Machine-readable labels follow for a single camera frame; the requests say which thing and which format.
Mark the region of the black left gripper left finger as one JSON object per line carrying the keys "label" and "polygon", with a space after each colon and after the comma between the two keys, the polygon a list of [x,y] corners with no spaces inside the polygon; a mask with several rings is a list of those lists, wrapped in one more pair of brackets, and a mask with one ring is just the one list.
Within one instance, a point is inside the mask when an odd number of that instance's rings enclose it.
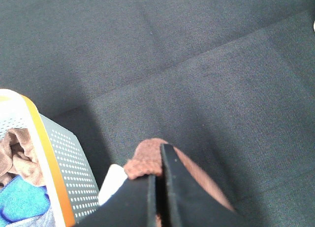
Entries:
{"label": "black left gripper left finger", "polygon": [[156,177],[126,179],[117,192],[77,227],[156,227]]}

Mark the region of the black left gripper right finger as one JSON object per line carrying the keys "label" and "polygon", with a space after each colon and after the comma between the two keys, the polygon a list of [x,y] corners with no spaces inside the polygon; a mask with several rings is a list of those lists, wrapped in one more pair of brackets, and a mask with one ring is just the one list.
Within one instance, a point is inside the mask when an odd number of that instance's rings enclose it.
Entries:
{"label": "black left gripper right finger", "polygon": [[164,211],[168,227],[253,227],[250,220],[232,212],[210,196],[185,168],[175,148],[160,146],[165,181]]}

